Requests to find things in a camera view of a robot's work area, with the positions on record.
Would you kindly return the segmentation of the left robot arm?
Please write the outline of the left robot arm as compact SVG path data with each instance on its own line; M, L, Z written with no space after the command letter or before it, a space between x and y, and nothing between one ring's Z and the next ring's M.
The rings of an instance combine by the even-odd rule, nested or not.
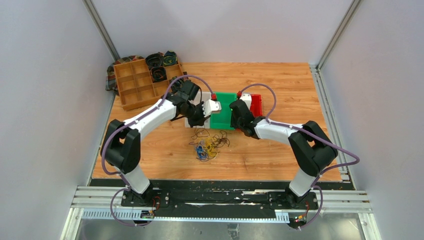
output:
M153 193L149 190L149 179L139 166L141 142L165 122L186 118L191 127L203 126L214 111L221 110L214 93L210 99L193 104L199 90L198 85L186 80L176 92L167 90L142 113L125 121L114 119L107 127L101 147L101 165L104 168L109 164L116 169L115 174L125 182L126 190L134 192L135 202L142 207L152 203Z

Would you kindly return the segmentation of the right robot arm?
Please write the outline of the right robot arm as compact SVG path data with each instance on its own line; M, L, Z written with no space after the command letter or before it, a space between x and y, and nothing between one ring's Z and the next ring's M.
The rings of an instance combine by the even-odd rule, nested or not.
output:
M286 188L286 203L294 209L306 202L313 182L338 156L331 141L315 121L288 125L254 117L247 104L238 99L230 103L231 127L240 129L245 136L258 140L272 140L291 147L299 170Z

